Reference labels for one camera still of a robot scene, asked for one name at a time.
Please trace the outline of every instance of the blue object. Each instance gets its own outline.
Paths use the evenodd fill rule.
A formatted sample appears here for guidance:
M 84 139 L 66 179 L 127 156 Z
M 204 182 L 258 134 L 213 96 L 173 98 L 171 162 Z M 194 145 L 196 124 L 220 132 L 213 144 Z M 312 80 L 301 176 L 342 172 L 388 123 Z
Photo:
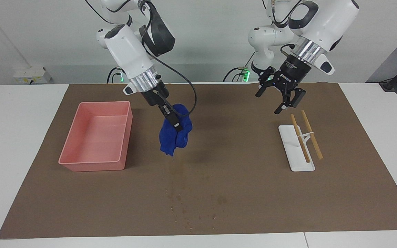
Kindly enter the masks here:
M 175 104 L 173 108 L 182 115 L 186 115 L 189 112 L 188 109 L 181 104 Z M 183 130 L 177 132 L 167 119 L 163 122 L 162 129 L 160 130 L 160 150 L 166 155 L 174 156 L 175 148 L 185 148 L 188 144 L 188 133 L 192 130 L 191 119 L 189 116 L 178 116 L 178 118 Z

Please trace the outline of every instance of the white robot link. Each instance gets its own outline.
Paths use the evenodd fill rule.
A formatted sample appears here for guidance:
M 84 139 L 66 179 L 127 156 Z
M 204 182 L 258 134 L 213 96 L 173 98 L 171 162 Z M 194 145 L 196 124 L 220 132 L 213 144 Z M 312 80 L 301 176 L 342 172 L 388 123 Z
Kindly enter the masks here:
M 275 111 L 281 113 L 289 107 L 296 108 L 306 91 L 296 88 L 310 72 L 312 66 L 332 75 L 334 67 L 326 57 L 341 41 L 355 20 L 359 5 L 355 0 L 269 0 L 266 14 L 272 25 L 256 27 L 249 32 L 249 44 L 255 49 L 251 69 L 259 75 L 260 86 L 256 97 L 266 88 L 275 87 L 283 101 Z M 299 36 L 295 44 L 294 35 Z M 291 54 L 276 71 L 271 67 L 274 52 L 271 47 L 290 47 Z
M 99 44 L 108 49 L 130 83 L 124 88 L 126 95 L 141 93 L 149 105 L 158 105 L 164 117 L 176 131 L 183 130 L 178 116 L 166 100 L 169 91 L 154 69 L 154 57 L 172 50 L 175 38 L 161 19 L 156 7 L 149 0 L 101 0 L 105 19 L 115 26 L 98 31 Z M 128 11 L 140 10 L 148 17 L 148 25 L 134 22 Z

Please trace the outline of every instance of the brown mat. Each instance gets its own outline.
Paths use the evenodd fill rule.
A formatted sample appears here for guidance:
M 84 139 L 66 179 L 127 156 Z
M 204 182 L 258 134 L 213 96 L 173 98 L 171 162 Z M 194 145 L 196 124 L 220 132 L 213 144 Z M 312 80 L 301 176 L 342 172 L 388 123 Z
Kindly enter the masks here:
M 298 110 L 257 85 L 197 85 L 194 130 L 175 157 L 159 151 L 163 117 L 123 85 L 71 85 L 0 238 L 250 234 L 397 229 L 397 186 L 337 84 L 304 84 Z M 188 85 L 169 85 L 189 104 Z M 74 173 L 58 164 L 80 102 L 130 100 L 126 169 Z M 278 132 L 306 110 L 325 157 L 291 172 Z

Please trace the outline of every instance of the green light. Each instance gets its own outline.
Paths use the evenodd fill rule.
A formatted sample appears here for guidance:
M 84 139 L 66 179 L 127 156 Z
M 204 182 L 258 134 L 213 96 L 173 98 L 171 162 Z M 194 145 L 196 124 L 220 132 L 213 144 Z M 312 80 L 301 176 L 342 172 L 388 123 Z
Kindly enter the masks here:
M 248 82 L 249 81 L 249 76 L 251 75 L 251 72 L 249 72 L 249 70 L 246 70 L 245 72 L 244 72 L 244 75 L 243 75 L 243 81 L 244 82 Z

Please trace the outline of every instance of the white electrical box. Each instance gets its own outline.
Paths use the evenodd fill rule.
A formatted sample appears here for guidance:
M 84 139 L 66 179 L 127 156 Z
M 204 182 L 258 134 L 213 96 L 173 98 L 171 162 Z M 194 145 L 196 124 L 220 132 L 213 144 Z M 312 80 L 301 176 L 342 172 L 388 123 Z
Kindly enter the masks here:
M 19 84 L 47 84 L 52 78 L 44 67 L 15 69 L 13 77 Z

